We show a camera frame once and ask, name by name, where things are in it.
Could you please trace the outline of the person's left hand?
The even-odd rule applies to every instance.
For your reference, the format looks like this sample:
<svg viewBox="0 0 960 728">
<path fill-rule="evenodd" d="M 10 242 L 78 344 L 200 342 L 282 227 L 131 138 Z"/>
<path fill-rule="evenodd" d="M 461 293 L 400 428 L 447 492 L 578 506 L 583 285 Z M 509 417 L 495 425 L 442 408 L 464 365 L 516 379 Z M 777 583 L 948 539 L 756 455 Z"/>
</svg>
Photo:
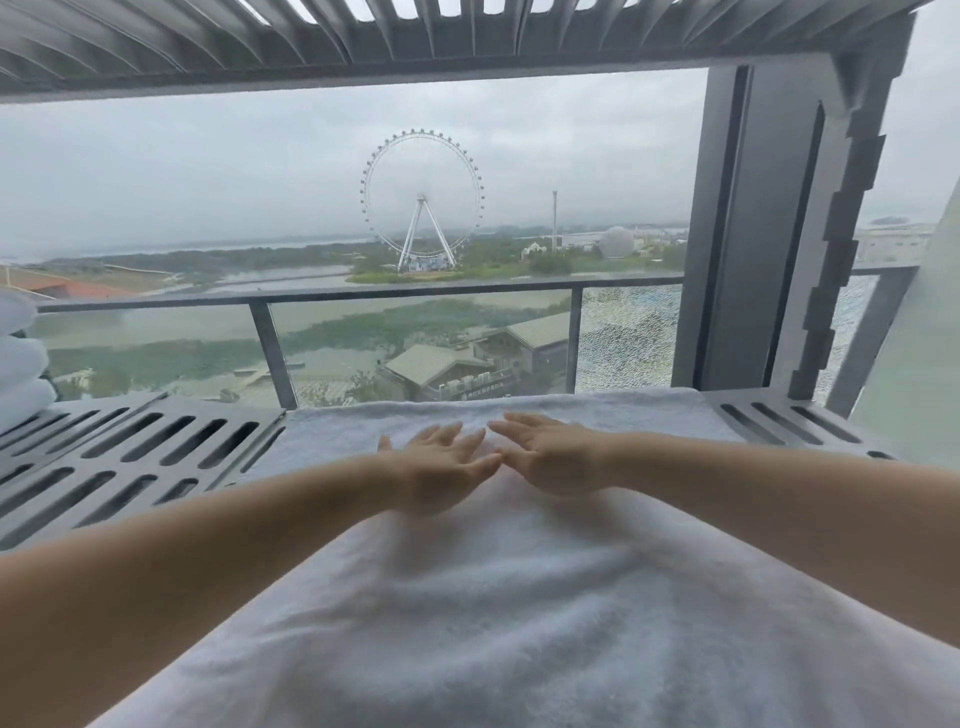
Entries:
<svg viewBox="0 0 960 728">
<path fill-rule="evenodd" d="M 391 453 L 377 453 L 384 509 L 408 516 L 432 517 L 462 503 L 484 482 L 470 482 L 465 465 L 494 451 L 484 450 L 486 429 L 462 431 L 462 452 L 434 449 L 434 424 Z"/>
</svg>

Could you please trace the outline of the person's right hand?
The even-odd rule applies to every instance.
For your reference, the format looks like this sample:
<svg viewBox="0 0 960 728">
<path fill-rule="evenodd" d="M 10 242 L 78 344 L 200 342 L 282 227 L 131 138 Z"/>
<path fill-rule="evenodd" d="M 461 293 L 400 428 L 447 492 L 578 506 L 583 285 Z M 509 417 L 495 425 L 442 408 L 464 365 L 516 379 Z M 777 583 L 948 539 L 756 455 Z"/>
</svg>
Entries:
<svg viewBox="0 0 960 728">
<path fill-rule="evenodd" d="M 611 484 L 622 437 L 540 414 L 507 412 L 488 429 L 505 439 L 501 447 L 530 453 L 529 468 L 510 468 L 534 488 L 555 496 L 591 494 Z"/>
</svg>

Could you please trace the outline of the large white towel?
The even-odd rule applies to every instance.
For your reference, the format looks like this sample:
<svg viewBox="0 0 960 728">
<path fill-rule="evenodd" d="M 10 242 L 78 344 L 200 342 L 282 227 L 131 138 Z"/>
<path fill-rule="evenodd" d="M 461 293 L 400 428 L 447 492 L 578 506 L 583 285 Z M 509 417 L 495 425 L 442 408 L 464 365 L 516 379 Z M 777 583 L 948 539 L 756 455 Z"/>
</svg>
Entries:
<svg viewBox="0 0 960 728">
<path fill-rule="evenodd" d="M 503 468 L 349 528 L 88 728 L 960 728 L 960 649 L 651 498 Z"/>
</svg>

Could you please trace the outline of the person's right forearm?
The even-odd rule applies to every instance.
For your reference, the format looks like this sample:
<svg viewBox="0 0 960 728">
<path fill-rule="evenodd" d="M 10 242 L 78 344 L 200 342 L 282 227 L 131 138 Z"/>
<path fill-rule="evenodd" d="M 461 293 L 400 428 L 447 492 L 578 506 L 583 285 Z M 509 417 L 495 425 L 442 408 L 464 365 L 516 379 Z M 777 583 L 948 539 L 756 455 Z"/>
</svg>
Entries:
<svg viewBox="0 0 960 728">
<path fill-rule="evenodd" d="M 605 482 L 960 645 L 960 471 L 651 433 L 603 441 Z"/>
</svg>

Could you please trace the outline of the person's left forearm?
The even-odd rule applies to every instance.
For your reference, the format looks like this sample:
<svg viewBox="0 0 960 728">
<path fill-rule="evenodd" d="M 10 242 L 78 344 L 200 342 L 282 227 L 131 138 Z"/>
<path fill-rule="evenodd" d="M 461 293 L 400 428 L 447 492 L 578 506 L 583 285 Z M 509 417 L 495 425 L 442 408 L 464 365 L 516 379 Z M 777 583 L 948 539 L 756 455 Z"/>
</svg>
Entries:
<svg viewBox="0 0 960 728">
<path fill-rule="evenodd" d="M 0 554 L 0 726 L 83 728 L 396 489 L 368 455 Z"/>
</svg>

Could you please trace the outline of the grey roofed building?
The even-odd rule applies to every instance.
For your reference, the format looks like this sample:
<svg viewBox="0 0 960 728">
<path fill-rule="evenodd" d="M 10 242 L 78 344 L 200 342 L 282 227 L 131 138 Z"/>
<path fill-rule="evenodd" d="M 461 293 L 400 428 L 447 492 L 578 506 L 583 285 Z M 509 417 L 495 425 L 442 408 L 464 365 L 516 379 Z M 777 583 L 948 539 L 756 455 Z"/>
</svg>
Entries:
<svg viewBox="0 0 960 728">
<path fill-rule="evenodd" d="M 570 312 L 510 323 L 455 346 L 414 344 L 377 365 L 396 399 L 415 403 L 563 392 L 567 383 Z"/>
</svg>

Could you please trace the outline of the glass balcony railing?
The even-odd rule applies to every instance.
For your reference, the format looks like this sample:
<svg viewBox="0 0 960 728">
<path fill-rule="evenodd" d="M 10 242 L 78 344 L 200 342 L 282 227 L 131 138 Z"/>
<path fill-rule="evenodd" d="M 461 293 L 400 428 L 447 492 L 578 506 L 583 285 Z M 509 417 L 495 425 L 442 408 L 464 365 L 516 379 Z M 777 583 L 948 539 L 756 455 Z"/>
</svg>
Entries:
<svg viewBox="0 0 960 728">
<path fill-rule="evenodd" d="M 28 329 L 66 399 L 140 391 L 248 407 L 396 401 L 378 364 L 568 311 L 559 393 L 669 386 L 682 273 L 306 287 L 266 280 L 110 299 L 48 299 Z"/>
</svg>

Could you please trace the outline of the white ferris wheel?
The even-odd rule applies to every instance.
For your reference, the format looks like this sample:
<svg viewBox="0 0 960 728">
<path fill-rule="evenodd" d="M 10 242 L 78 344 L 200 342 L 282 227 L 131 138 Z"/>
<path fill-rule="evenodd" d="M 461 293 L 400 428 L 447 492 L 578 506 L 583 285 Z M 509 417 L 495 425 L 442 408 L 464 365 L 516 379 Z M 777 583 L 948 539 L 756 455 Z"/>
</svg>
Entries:
<svg viewBox="0 0 960 728">
<path fill-rule="evenodd" d="M 455 270 L 486 213 L 474 155 L 428 127 L 391 134 L 367 157 L 359 187 L 363 224 L 395 254 L 398 273 Z"/>
</svg>

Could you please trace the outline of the red roofed building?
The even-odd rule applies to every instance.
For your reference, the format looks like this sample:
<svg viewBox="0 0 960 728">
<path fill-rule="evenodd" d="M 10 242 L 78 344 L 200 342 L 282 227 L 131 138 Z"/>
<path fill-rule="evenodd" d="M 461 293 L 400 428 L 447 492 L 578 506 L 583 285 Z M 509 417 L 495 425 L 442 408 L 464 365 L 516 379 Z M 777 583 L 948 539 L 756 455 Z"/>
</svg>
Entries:
<svg viewBox="0 0 960 728">
<path fill-rule="evenodd" d="M 111 285 L 0 264 L 0 288 L 38 300 L 109 300 L 138 296 Z"/>
</svg>

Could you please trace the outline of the folded white towel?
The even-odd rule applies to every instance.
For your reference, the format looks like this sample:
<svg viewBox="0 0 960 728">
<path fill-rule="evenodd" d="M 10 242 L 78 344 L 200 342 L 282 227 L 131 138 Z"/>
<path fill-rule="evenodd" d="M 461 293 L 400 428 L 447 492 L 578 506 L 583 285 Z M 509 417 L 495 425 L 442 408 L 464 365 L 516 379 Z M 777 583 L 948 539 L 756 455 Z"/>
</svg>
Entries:
<svg viewBox="0 0 960 728">
<path fill-rule="evenodd" d="M 55 387 L 44 378 L 0 390 L 0 435 L 23 425 L 56 401 Z"/>
<path fill-rule="evenodd" d="M 0 393 L 40 378 L 48 366 L 49 356 L 42 341 L 0 336 Z"/>
<path fill-rule="evenodd" d="M 32 298 L 16 290 L 0 288 L 0 337 L 23 337 L 38 313 Z"/>
</svg>

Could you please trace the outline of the grey notched rack upright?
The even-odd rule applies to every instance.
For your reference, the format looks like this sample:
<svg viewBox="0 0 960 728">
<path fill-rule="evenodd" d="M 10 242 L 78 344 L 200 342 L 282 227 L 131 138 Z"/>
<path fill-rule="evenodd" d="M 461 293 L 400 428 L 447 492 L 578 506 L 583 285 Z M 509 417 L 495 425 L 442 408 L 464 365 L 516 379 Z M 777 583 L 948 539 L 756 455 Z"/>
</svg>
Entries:
<svg viewBox="0 0 960 728">
<path fill-rule="evenodd" d="M 883 117 L 915 22 L 913 9 L 888 17 L 865 46 L 814 66 L 819 132 L 770 384 L 793 400 L 813 398 L 830 357 L 834 310 L 853 271 L 859 213 L 879 171 Z"/>
</svg>

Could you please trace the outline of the grey window frame pillar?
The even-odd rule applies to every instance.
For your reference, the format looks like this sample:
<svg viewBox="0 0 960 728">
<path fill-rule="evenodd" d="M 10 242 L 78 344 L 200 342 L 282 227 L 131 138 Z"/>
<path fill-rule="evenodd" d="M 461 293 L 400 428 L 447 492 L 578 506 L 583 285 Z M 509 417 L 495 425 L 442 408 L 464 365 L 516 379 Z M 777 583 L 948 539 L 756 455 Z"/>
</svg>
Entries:
<svg viewBox="0 0 960 728">
<path fill-rule="evenodd" d="M 823 127 L 807 63 L 709 70 L 672 386 L 770 383 Z"/>
</svg>

